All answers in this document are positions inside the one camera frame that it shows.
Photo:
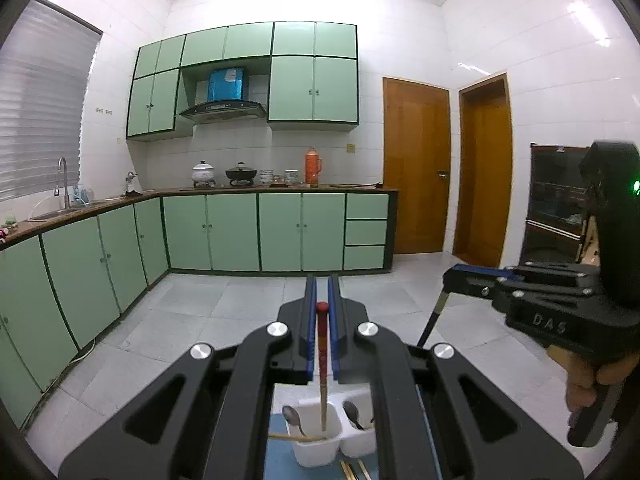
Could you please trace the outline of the right hand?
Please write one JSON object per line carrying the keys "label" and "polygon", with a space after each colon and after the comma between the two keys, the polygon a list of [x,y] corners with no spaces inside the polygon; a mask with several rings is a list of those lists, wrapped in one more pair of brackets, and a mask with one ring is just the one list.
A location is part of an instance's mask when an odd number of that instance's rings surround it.
{"label": "right hand", "polygon": [[582,408],[590,408],[596,402],[595,384],[612,386],[626,380],[639,363],[639,353],[631,353],[615,363],[601,366],[595,370],[582,356],[570,352],[566,378],[565,403],[574,414]]}

